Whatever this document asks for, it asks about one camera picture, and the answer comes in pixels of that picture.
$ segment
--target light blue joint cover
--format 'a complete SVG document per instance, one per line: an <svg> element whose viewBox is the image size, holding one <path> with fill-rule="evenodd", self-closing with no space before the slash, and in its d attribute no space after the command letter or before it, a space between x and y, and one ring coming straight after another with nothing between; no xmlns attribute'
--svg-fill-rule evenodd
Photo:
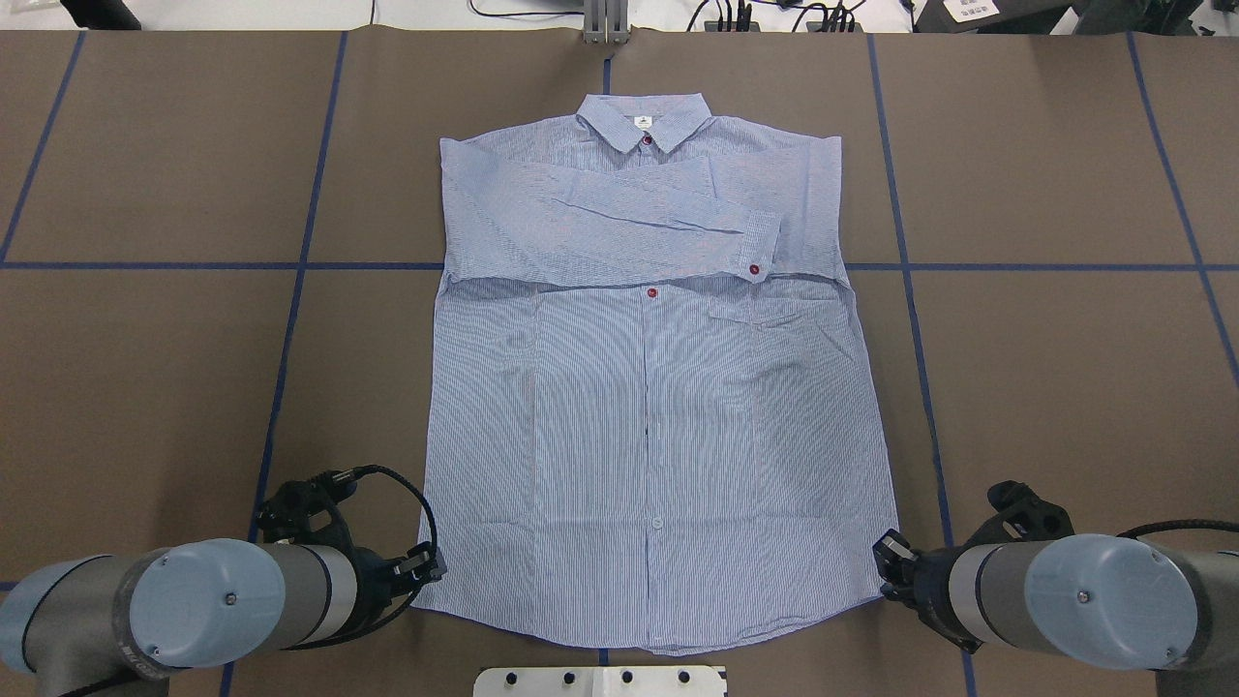
<svg viewBox="0 0 1239 697"><path fill-rule="evenodd" d="M1196 595L1187 578L1139 540L1058 540L1032 560L1023 597L1051 644L1103 669L1162 669L1196 638Z"/></svg>
<svg viewBox="0 0 1239 697"><path fill-rule="evenodd" d="M95 555L74 562L61 562L43 567L24 578L16 588L9 592L9 597L0 605L0 661L4 661L9 670L24 673L35 672L26 665L22 641L26 639L26 626L33 619L35 610L38 609L38 604L51 593L52 588L82 565L110 556Z"/></svg>
<svg viewBox="0 0 1239 697"><path fill-rule="evenodd" d="M206 540L169 550L134 587L129 624L173 667L222 666L265 640L284 612L284 574L256 545Z"/></svg>

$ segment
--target striped shirt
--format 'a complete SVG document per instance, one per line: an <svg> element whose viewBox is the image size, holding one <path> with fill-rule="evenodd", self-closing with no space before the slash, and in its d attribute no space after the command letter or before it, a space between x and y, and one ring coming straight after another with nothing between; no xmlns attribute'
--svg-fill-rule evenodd
<svg viewBox="0 0 1239 697"><path fill-rule="evenodd" d="M699 94L442 140L418 604L685 655L877 595L890 467L839 250L839 137Z"/></svg>

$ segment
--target white mounting bracket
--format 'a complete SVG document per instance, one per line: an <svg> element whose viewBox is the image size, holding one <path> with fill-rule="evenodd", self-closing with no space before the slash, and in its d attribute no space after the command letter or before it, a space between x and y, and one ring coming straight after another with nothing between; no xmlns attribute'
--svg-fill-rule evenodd
<svg viewBox="0 0 1239 697"><path fill-rule="evenodd" d="M628 0L585 0L585 42L627 43Z"/></svg>
<svg viewBox="0 0 1239 697"><path fill-rule="evenodd" d="M488 669L473 697L726 697L721 666Z"/></svg>

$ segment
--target shirt collar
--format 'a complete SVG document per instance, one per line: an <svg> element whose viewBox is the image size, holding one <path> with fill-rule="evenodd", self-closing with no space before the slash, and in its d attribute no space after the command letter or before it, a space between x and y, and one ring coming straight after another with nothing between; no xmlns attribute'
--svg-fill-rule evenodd
<svg viewBox="0 0 1239 697"><path fill-rule="evenodd" d="M590 124L612 147L628 152L648 132L663 152L670 152L696 132L714 114L700 94L665 97L586 95L577 118ZM637 128L633 116L653 116L648 129Z"/></svg>

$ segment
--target shirt cuff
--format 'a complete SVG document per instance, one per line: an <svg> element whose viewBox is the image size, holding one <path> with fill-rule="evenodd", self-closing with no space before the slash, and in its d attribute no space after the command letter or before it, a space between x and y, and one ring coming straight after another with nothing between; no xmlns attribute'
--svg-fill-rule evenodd
<svg viewBox="0 0 1239 697"><path fill-rule="evenodd" d="M743 240L732 255L727 271L751 282L766 280L774 260L774 244L782 224L782 213L751 209L748 219L741 225Z"/></svg>

